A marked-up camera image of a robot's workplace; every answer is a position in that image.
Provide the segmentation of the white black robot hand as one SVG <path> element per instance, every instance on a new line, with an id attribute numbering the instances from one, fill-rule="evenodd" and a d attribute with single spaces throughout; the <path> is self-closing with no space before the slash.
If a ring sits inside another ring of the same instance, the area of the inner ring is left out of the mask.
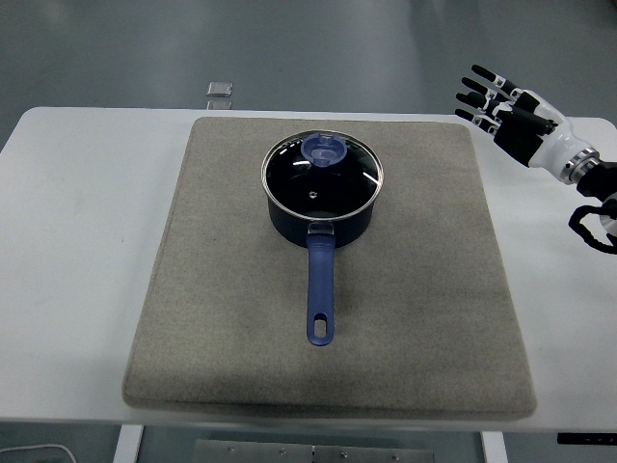
<path id="1" fill-rule="evenodd" d="M 599 157 L 574 134 L 570 121 L 537 93 L 479 65 L 471 71 L 484 81 L 462 79 L 469 91 L 456 98 L 467 107 L 455 114 L 490 135 L 511 158 L 572 184 L 578 164 Z"/>

